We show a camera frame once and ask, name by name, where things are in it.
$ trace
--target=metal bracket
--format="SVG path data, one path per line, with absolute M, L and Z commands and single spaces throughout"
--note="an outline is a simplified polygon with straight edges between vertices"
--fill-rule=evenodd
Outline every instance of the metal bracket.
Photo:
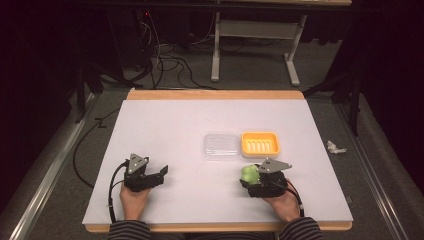
M 143 166 L 146 166 L 146 164 L 149 163 L 149 157 L 140 157 L 137 154 L 131 153 L 130 156 L 130 162 L 128 164 L 128 173 L 131 174 L 138 169 L 142 168 Z
M 291 164 L 280 162 L 272 158 L 267 158 L 265 161 L 258 167 L 259 173 L 274 173 L 279 172 L 285 169 L 292 168 Z

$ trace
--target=person's right hand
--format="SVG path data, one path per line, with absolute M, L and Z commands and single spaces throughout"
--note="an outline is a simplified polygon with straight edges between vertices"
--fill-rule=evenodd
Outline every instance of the person's right hand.
M 131 192 L 129 188 L 125 187 L 124 183 L 121 184 L 121 193 L 119 197 L 121 198 L 125 220 L 140 220 L 141 214 L 143 214 L 144 208 L 146 207 L 147 196 L 150 190 L 152 189 Z
M 291 182 L 287 179 L 288 188 L 293 192 L 296 192 Z M 283 195 L 274 198 L 263 198 L 267 203 L 271 205 L 277 216 L 285 221 L 290 222 L 294 219 L 300 218 L 299 204 L 297 203 L 296 197 L 286 191 Z

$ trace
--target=clear plastic container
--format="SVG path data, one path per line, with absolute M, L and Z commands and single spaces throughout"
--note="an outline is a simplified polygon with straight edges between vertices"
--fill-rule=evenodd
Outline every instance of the clear plastic container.
M 240 154 L 240 140 L 234 134 L 207 134 L 204 140 L 204 155 L 208 158 L 234 157 Z

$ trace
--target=wooden table edge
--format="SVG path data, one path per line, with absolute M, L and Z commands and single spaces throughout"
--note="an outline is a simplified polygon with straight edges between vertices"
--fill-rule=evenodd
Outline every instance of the wooden table edge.
M 152 232 L 280 232 L 286 223 L 181 223 L 148 224 Z M 350 221 L 318 222 L 322 231 L 347 231 L 352 228 Z M 92 233 L 109 232 L 109 224 L 87 224 Z
M 131 90 L 127 100 L 304 99 L 297 90 Z

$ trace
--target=sleeve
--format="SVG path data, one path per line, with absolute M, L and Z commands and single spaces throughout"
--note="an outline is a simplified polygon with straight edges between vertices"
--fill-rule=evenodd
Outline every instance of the sleeve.
M 317 222 L 310 217 L 291 221 L 279 236 L 280 240 L 321 240 L 323 238 Z
M 151 239 L 150 228 L 141 221 L 118 221 L 110 225 L 108 239 L 148 240 Z

